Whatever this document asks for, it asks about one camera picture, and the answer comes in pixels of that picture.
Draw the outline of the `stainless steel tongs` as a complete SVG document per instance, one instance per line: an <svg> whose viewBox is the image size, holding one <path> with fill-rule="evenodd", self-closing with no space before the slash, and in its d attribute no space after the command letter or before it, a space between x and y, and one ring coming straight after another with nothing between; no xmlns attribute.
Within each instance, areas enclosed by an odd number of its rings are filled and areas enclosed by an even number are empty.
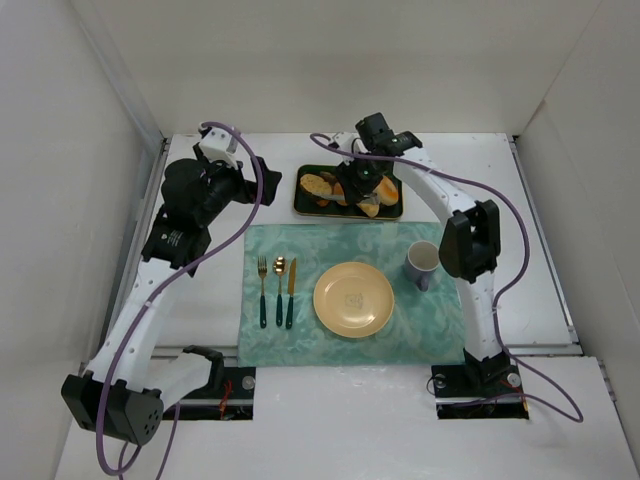
<svg viewBox="0 0 640 480"><path fill-rule="evenodd" d="M336 196L333 194L333 185L338 182L337 178L335 175L333 175L332 173L328 172L328 171L321 171L319 173L319 176L325 180L330 186L331 186L331 190L332 192L328 195L323 195L322 199L323 200L327 200L327 201L333 201L336 202ZM378 200L378 197L376 195L376 193L374 193L371 198L367 201L367 202L371 202L371 203L377 203L377 204L381 204Z"/></svg>

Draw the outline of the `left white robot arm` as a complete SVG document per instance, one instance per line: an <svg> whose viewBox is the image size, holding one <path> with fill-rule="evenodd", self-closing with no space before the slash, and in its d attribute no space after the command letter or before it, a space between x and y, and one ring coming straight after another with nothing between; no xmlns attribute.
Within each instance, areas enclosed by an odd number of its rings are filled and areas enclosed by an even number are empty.
<svg viewBox="0 0 640 480"><path fill-rule="evenodd" d="M255 160L261 183L244 178L243 164L228 152L195 145L194 157L170 163L161 184L162 204L141 252L134 286L96 356L81 375L70 375L61 395L78 425L97 434L146 445L164 412L198 389L216 391L224 380L222 353L191 345L155 376L149 363L166 319L170 295L153 291L180 270L196 273L195 261L210 243L209 226L231 202L273 203L282 175Z"/></svg>

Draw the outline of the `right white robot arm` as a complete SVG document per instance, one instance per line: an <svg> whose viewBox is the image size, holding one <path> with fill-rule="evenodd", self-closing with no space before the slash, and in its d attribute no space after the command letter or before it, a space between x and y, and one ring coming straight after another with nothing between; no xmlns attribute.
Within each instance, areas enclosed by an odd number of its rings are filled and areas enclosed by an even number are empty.
<svg viewBox="0 0 640 480"><path fill-rule="evenodd" d="M493 200L477 200L462 190L464 180L440 171L412 132L394 132L384 116L360 120L353 134L327 143L341 155L336 175L349 204L374 197L392 173L435 213L444 231L439 261L455 280L465 320L464 360L432 369L439 398L487 397L510 366L496 332L494 272L501 253L500 211Z"/></svg>

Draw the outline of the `sliced brown bread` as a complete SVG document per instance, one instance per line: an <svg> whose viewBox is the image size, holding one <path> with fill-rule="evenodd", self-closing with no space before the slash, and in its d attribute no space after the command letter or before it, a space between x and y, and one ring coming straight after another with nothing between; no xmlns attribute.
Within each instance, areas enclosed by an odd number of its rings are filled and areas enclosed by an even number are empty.
<svg viewBox="0 0 640 480"><path fill-rule="evenodd" d="M299 180L302 192L319 207L326 207L330 200L327 196L333 193L332 185L323 177L314 174L304 174Z"/></svg>

